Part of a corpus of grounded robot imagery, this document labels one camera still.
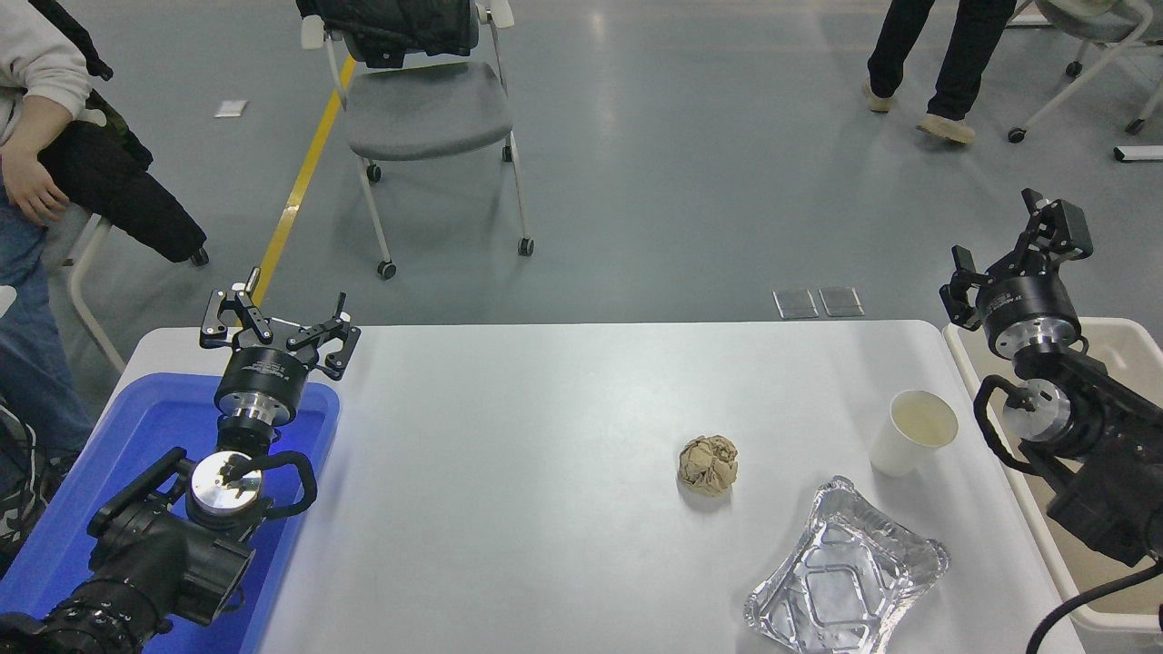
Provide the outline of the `person's hand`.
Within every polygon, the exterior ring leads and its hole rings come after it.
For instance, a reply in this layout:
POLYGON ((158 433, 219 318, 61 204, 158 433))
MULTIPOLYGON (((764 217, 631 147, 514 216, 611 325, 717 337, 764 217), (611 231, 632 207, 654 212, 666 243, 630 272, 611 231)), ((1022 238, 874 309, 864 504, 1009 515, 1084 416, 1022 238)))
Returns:
POLYGON ((24 145, 3 145, 5 197, 36 226, 62 218, 69 198, 40 162, 40 152, 24 145))

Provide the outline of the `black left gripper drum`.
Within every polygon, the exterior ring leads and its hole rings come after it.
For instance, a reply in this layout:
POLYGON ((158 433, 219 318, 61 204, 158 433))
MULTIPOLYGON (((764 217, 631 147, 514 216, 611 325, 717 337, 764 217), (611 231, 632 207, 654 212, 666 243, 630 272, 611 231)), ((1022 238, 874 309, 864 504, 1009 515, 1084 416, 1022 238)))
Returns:
POLYGON ((286 412, 295 412, 304 397, 309 368, 288 351, 250 347, 233 351, 215 391, 215 406, 229 412, 233 397, 266 396, 286 412))

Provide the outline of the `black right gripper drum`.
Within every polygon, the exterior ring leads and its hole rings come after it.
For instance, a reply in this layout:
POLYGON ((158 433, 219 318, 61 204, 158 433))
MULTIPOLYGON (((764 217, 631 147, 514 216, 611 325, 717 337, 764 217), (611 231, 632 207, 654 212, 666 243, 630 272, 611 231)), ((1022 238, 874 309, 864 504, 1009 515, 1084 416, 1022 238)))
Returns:
POLYGON ((978 290, 976 310, 989 339, 1039 319, 1064 324, 1068 336, 1080 333, 1079 315, 1057 273, 997 277, 978 290))

